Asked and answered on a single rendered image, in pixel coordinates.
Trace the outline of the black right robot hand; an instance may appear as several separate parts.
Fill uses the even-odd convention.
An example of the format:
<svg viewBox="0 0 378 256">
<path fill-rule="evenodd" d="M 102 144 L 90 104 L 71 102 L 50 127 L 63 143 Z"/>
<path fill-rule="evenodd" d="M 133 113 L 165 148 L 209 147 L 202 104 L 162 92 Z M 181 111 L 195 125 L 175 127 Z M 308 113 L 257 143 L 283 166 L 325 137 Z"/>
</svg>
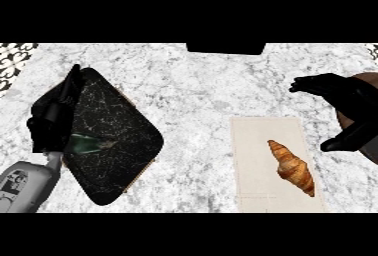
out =
<svg viewBox="0 0 378 256">
<path fill-rule="evenodd" d="M 320 150 L 357 151 L 378 137 L 378 88 L 356 77 L 325 73 L 295 77 L 289 92 L 298 91 L 320 96 L 353 121 L 320 144 Z"/>
</svg>

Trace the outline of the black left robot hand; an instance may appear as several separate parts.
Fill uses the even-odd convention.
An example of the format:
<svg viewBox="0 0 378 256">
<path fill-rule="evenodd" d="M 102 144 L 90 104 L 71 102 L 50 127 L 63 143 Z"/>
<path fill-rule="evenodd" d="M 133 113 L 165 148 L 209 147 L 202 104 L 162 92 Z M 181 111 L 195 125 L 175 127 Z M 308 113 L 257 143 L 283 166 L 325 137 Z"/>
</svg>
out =
<svg viewBox="0 0 378 256">
<path fill-rule="evenodd" d="M 45 92 L 31 107 L 26 127 L 32 152 L 62 152 L 71 136 L 74 110 L 82 89 L 79 65 L 75 64 L 63 81 Z"/>
</svg>

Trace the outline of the black marbled square bowl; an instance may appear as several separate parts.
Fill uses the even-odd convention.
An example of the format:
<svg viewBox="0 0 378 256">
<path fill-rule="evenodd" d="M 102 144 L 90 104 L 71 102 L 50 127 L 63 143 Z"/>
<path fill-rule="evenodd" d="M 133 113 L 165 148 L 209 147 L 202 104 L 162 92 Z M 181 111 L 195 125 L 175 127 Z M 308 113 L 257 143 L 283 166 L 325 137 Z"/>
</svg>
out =
<svg viewBox="0 0 378 256">
<path fill-rule="evenodd" d="M 164 138 L 100 73 L 84 68 L 81 74 L 85 83 L 72 123 L 76 152 L 66 150 L 62 160 L 90 200 L 105 206 L 153 162 Z"/>
</svg>

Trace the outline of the golden brown croissant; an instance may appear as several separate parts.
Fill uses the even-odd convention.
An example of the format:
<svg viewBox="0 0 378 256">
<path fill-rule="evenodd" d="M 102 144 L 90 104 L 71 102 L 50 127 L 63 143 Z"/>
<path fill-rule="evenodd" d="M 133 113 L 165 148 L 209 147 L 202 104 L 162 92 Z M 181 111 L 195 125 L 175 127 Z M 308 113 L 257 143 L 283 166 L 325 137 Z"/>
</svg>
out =
<svg viewBox="0 0 378 256">
<path fill-rule="evenodd" d="M 277 174 L 310 197 L 314 196 L 314 181 L 305 161 L 274 140 L 267 141 L 277 161 Z"/>
</svg>

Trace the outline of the beige placemat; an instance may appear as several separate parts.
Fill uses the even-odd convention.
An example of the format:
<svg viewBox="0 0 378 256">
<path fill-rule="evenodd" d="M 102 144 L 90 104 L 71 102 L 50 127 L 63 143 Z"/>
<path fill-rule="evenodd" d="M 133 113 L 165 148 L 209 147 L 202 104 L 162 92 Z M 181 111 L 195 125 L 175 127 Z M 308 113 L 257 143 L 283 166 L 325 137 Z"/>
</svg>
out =
<svg viewBox="0 0 378 256">
<path fill-rule="evenodd" d="M 322 213 L 322 191 L 310 197 L 279 177 L 279 162 L 268 140 L 280 143 L 307 163 L 313 179 L 311 156 L 301 121 L 295 117 L 233 117 L 230 119 L 237 207 L 243 213 Z"/>
</svg>

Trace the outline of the black appliance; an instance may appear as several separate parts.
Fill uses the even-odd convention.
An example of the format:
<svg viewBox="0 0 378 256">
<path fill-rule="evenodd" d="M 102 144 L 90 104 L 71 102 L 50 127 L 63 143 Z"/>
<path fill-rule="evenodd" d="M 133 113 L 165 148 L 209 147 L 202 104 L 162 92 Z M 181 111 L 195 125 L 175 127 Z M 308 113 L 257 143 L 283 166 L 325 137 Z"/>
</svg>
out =
<svg viewBox="0 0 378 256">
<path fill-rule="evenodd" d="M 260 55 L 264 43 L 187 43 L 189 52 Z"/>
</svg>

